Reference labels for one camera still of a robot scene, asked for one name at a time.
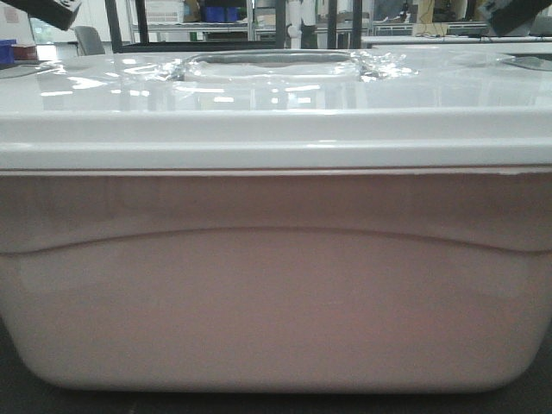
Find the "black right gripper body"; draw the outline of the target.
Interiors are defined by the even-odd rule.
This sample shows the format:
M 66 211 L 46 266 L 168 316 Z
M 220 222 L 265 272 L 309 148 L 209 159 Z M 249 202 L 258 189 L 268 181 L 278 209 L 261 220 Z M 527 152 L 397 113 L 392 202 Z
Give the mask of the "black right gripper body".
M 497 36 L 508 35 L 513 30 L 533 21 L 550 0 L 482 1 L 477 10 Z

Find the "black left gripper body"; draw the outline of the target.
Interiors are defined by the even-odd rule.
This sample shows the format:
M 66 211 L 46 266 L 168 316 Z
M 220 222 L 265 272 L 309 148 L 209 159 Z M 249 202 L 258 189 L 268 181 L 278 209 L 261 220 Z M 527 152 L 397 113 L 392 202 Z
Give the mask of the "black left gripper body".
M 81 0 L 3 0 L 55 28 L 67 31 L 78 15 Z

